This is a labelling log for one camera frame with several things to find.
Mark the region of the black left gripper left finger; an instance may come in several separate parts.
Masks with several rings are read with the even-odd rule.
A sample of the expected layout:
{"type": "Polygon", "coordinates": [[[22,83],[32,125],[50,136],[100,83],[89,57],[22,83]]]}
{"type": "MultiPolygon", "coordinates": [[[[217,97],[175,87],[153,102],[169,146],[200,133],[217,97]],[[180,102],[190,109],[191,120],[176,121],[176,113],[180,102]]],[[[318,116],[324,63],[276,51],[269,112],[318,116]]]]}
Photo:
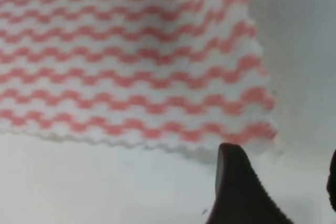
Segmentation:
{"type": "Polygon", "coordinates": [[[215,194],[207,223],[293,223],[267,194],[239,145],[218,148],[215,194]]]}

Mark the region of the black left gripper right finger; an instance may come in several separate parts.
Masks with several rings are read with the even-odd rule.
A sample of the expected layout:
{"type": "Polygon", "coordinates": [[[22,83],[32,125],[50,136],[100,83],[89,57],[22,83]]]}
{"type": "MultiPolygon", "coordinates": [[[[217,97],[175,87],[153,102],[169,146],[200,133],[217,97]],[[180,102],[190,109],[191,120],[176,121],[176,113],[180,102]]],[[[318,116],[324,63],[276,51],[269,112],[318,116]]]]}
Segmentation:
{"type": "Polygon", "coordinates": [[[334,150],[330,162],[327,192],[329,195],[329,202],[331,207],[334,212],[336,212],[336,150],[334,150]]]}

